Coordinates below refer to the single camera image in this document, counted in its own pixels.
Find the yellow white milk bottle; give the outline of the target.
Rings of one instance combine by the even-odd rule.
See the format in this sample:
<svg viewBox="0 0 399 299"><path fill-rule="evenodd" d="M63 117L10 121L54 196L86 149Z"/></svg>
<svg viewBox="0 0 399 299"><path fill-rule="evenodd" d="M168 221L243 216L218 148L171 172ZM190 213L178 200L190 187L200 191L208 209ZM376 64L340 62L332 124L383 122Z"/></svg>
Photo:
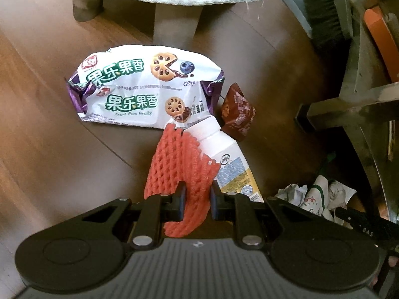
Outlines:
<svg viewBox="0 0 399 299"><path fill-rule="evenodd" d="M264 201L237 141L221 130L215 117L208 117L185 131L197 139L203 154L220 164L215 180L222 192L244 194L252 202Z"/></svg>

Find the white crumpled tissue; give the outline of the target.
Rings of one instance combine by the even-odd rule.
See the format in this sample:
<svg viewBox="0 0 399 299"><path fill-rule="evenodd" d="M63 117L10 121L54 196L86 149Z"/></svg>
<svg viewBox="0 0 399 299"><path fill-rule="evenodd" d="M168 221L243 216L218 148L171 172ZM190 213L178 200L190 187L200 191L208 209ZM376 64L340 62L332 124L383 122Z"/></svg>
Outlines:
<svg viewBox="0 0 399 299"><path fill-rule="evenodd" d="M349 224L340 219L335 210L338 207L346 209L355 193L354 189L338 181L329 184L326 177L319 175L309 188L306 185L290 184L280 189L275 196L330 222L347 227Z"/></svg>

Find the red foam fruit net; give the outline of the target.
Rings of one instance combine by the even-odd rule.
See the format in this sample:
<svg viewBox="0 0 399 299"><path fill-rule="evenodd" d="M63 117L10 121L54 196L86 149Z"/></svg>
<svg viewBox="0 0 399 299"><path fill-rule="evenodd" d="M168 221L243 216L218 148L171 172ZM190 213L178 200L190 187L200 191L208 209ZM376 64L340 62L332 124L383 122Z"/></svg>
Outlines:
<svg viewBox="0 0 399 299"><path fill-rule="evenodd" d="M210 188L220 164L200 150L200 143L190 133L167 124L151 166L144 198L156 194L174 194L179 182L186 183L183 220L164 224L169 238L182 238L199 227L210 210Z"/></svg>

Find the green white paper cup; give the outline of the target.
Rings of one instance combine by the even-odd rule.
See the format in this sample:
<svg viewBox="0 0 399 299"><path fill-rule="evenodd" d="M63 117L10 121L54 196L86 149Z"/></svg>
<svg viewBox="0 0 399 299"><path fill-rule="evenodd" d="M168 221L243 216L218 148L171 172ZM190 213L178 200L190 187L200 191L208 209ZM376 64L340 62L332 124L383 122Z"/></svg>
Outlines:
<svg viewBox="0 0 399 299"><path fill-rule="evenodd" d="M314 184L307 191L301 209L322 216L329 204L328 180L322 175L318 175Z"/></svg>

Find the dark red snack wrapper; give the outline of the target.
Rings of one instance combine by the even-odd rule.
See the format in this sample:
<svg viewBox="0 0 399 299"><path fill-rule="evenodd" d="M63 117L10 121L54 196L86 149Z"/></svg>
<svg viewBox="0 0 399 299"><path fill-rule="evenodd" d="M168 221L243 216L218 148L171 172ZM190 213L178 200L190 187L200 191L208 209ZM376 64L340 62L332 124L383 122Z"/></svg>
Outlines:
<svg viewBox="0 0 399 299"><path fill-rule="evenodd" d="M245 98L239 85L232 84L221 107L222 131L236 141L243 141L255 115L255 108Z"/></svg>

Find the white purple biscuit bag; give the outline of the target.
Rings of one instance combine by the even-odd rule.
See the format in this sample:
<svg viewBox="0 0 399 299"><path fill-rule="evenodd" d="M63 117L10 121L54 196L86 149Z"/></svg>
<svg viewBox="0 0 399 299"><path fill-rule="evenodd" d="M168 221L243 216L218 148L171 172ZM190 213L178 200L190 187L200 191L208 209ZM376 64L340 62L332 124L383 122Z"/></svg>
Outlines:
<svg viewBox="0 0 399 299"><path fill-rule="evenodd" d="M86 57L68 93L85 122L186 129L214 114L223 83L222 69L199 53L123 45Z"/></svg>

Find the grey chair base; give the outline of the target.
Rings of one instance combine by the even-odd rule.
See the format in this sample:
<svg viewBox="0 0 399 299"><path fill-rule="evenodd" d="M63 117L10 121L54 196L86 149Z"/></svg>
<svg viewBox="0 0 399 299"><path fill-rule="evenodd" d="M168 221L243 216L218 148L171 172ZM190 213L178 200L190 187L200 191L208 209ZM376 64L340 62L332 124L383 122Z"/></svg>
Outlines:
<svg viewBox="0 0 399 299"><path fill-rule="evenodd" d="M330 143L366 210L398 221L398 0L283 0L308 35L326 96L297 122Z"/></svg>

